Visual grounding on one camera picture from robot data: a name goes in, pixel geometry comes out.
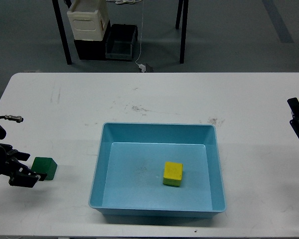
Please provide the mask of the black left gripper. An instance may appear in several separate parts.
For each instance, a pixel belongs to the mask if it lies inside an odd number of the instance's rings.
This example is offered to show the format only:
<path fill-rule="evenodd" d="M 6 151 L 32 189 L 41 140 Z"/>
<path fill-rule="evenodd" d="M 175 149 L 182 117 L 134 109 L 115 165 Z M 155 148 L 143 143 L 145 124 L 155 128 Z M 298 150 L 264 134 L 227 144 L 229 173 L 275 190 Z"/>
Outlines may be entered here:
<path fill-rule="evenodd" d="M 19 168 L 10 174 L 6 162 L 10 161 L 27 161 L 30 158 L 29 153 L 20 152 L 13 149 L 9 144 L 0 143 L 0 175 L 9 176 L 9 185 L 33 188 L 38 181 L 44 181 L 47 173 L 37 173 L 30 169 Z"/>

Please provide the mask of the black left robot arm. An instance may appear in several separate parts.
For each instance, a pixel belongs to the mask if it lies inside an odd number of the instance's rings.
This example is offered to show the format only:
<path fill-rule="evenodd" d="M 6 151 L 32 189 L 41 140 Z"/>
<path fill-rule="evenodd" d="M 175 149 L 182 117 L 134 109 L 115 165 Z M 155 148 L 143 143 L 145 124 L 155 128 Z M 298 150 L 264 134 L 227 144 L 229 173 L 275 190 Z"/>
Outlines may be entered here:
<path fill-rule="evenodd" d="M 21 116 L 4 115 L 0 116 L 0 119 L 16 123 L 23 122 Z M 0 140 L 4 139 L 5 136 L 6 131 L 0 125 Z M 30 154 L 20 152 L 10 144 L 0 143 L 0 175 L 9 177 L 9 185 L 32 188 L 38 181 L 46 179 L 46 173 L 35 172 L 21 163 L 21 161 L 27 161 L 29 157 Z"/>

